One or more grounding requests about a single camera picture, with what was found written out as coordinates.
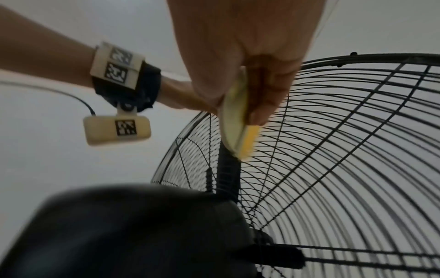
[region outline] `person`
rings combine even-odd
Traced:
[[[163,76],[157,101],[215,114],[245,66],[251,93],[248,124],[264,125],[289,92],[324,4],[325,0],[168,0],[192,82]],[[94,47],[4,6],[0,26],[0,69],[93,87],[89,72]]]

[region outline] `wrist-mounted device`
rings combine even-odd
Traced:
[[[90,75],[96,93],[117,108],[116,116],[84,119],[90,145],[145,140],[151,136],[149,120],[138,116],[151,108],[160,91],[160,69],[142,55],[102,43],[95,53]]]

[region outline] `metal fan grille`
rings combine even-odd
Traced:
[[[352,55],[305,63],[241,167],[239,207],[303,270],[265,277],[440,273],[440,56]],[[199,114],[153,182],[206,190],[218,121]]]

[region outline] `cable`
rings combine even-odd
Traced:
[[[90,105],[88,103],[86,103],[85,101],[83,101],[82,99],[80,99],[79,97],[76,97],[72,94],[63,92],[63,91],[59,91],[56,89],[52,89],[52,88],[48,88],[48,87],[43,87],[43,86],[37,86],[37,85],[28,85],[28,84],[24,84],[24,83],[18,83],[18,82],[10,82],[10,81],[1,81],[0,80],[0,85],[5,85],[5,86],[15,86],[15,87],[23,87],[23,88],[31,88],[31,89],[38,89],[38,90],[45,90],[45,91],[49,91],[52,93],[59,93],[71,98],[74,98],[78,101],[80,101],[82,104],[84,104],[85,106],[87,106],[87,108],[90,110],[90,114],[92,116],[95,116],[95,111],[92,109],[92,107],[90,107]]]

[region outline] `qr code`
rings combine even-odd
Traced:
[[[111,50],[110,58],[125,65],[130,65],[133,59],[133,54],[126,50],[114,47]]]
[[[125,80],[127,79],[127,75],[128,69],[119,65],[107,63],[107,67],[105,69],[106,78],[124,84]]]
[[[118,136],[136,135],[136,123],[134,120],[116,120],[116,133]]]

